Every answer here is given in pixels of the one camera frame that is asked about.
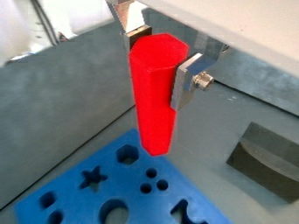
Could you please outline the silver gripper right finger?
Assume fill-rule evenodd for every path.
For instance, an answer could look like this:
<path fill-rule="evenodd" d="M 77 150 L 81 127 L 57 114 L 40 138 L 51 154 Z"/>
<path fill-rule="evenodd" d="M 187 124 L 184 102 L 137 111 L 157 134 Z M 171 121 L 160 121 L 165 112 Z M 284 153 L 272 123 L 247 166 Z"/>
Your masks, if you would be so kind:
<path fill-rule="evenodd" d="M 171 107 L 180 110 L 191 101 L 193 91 L 207 91 L 213 77 L 207 69 L 216 63 L 228 46 L 213 37 L 197 32 L 195 39 L 196 52 L 177 65 L 172 85 Z"/>

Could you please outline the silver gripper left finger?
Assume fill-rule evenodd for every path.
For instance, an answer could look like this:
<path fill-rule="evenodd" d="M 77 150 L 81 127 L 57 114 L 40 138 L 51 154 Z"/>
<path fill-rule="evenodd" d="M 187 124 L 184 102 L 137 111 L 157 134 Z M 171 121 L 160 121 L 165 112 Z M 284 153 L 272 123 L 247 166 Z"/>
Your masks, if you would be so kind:
<path fill-rule="evenodd" d="M 137 0 L 105 0 L 113 16 L 121 25 L 124 46 L 131 51 L 136 41 L 152 34 L 152 27 L 145 23 L 143 9 Z"/>

